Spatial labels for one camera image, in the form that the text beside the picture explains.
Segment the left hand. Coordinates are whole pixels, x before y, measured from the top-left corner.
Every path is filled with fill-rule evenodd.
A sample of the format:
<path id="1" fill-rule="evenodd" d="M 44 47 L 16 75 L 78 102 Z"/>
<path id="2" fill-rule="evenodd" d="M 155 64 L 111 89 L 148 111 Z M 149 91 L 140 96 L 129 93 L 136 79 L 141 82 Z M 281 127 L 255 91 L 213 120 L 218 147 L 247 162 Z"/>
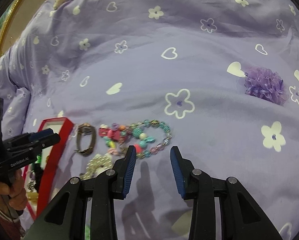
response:
<path id="1" fill-rule="evenodd" d="M 22 170 L 15 172 L 15 181 L 11 187 L 7 184 L 0 182 L 0 210 L 8 215 L 9 209 L 5 203 L 3 196 L 10 196 L 8 204 L 14 210 L 24 210 L 27 205 L 26 190 L 24 188 L 24 179 L 22 177 Z"/>

